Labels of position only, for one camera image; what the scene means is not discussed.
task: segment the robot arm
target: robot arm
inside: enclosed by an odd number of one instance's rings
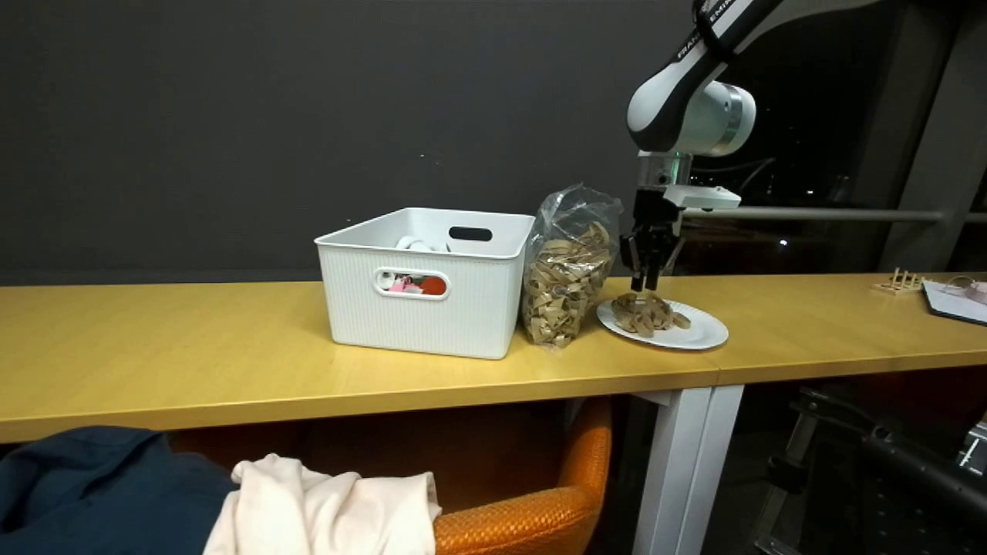
[[[625,126],[641,150],[631,235],[622,237],[622,262],[631,290],[653,290],[656,275],[678,243],[682,207],[737,207],[739,197],[689,184],[690,158],[728,158],[744,148],[755,123],[747,90],[715,76],[755,38],[819,12],[857,8],[875,0],[720,0],[709,8],[693,0],[698,30],[649,76],[625,109]]]

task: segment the table leg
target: table leg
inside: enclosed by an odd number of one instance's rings
[[[700,555],[744,385],[645,394],[661,405],[635,555]]]

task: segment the dark blue jacket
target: dark blue jacket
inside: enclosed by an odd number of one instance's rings
[[[202,553],[224,471],[141,428],[75,428],[0,459],[0,555]]]

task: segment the white towel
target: white towel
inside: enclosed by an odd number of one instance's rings
[[[321,475],[298,459],[238,461],[206,555],[432,555],[432,471],[410,479]]]

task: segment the plastic bag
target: plastic bag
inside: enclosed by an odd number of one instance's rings
[[[606,288],[618,239],[620,197],[585,184],[543,201],[528,239],[520,319],[536,345],[567,345]]]

